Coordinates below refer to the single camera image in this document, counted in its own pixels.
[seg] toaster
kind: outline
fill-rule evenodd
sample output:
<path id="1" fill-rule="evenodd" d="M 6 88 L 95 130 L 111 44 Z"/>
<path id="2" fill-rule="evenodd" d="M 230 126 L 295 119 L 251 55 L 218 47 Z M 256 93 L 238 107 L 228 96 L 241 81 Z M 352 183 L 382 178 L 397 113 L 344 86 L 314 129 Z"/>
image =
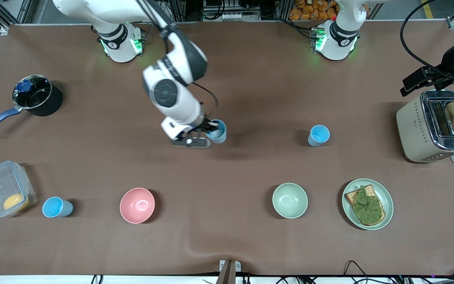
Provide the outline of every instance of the toaster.
<path id="1" fill-rule="evenodd" d="M 454 162 L 454 129 L 445 112 L 453 101 L 450 90 L 427 90 L 397 111 L 398 134 L 409 160 L 432 163 L 450 157 Z"/>

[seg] blue cup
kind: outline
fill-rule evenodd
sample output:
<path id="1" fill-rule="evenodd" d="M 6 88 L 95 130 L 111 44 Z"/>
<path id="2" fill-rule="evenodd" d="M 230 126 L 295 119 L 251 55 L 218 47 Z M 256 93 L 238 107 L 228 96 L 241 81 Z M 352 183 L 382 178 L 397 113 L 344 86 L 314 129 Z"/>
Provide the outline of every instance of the blue cup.
<path id="1" fill-rule="evenodd" d="M 72 211 L 73 205 L 71 202 L 57 196 L 47 199 L 41 208 L 43 215 L 48 218 L 65 217 L 71 214 Z"/>
<path id="2" fill-rule="evenodd" d="M 222 144 L 227 139 L 227 126 L 225 122 L 219 119 L 213 119 L 211 122 L 218 123 L 218 129 L 216 131 L 211 131 L 210 133 L 206 133 L 206 136 L 216 144 Z"/>
<path id="3" fill-rule="evenodd" d="M 317 147 L 327 142 L 329 138 L 330 131 L 328 130 L 328 128 L 323 125 L 315 125 L 313 126 L 313 128 L 311 128 L 311 131 L 309 133 L 308 143 L 313 147 Z"/>

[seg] green bowl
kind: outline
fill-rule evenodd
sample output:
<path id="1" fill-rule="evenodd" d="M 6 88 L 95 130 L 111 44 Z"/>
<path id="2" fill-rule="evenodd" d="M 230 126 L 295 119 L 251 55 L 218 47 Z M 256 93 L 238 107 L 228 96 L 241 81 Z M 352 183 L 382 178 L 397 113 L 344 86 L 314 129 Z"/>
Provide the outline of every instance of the green bowl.
<path id="1" fill-rule="evenodd" d="M 383 209 L 385 210 L 385 218 L 379 224 L 373 226 L 366 226 L 362 224 L 357 215 L 355 215 L 355 212 L 353 212 L 353 208 L 346 198 L 346 194 L 360 189 L 361 185 L 372 185 L 374 191 L 376 192 L 376 196 L 380 199 L 381 204 L 383 205 Z M 342 208 L 344 209 L 346 216 L 348 216 L 348 219 L 352 221 L 353 224 L 365 230 L 379 230 L 388 225 L 391 218 L 393 217 L 393 200 L 391 199 L 389 192 L 379 182 L 368 178 L 356 179 L 346 186 L 342 193 Z"/>
<path id="2" fill-rule="evenodd" d="M 287 182 L 277 187 L 272 194 L 272 205 L 281 216 L 295 219 L 308 209 L 308 196 L 302 187 Z"/>

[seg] pink bowl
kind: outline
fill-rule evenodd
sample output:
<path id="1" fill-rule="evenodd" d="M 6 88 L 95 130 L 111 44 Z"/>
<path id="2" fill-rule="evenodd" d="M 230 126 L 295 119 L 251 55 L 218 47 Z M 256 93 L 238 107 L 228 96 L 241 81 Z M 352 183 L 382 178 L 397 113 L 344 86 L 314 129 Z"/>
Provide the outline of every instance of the pink bowl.
<path id="1" fill-rule="evenodd" d="M 135 188 L 124 194 L 120 201 L 120 214 L 131 224 L 146 221 L 155 209 L 155 198 L 148 189 Z"/>

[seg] plastic food container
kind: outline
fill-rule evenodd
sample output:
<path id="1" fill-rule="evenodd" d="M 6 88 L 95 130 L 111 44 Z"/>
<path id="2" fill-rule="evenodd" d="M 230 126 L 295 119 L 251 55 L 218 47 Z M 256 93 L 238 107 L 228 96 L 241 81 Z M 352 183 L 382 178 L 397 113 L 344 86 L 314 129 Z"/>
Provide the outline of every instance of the plastic food container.
<path id="1" fill-rule="evenodd" d="M 0 218 L 36 203 L 36 194 L 23 167 L 13 161 L 0 163 Z"/>

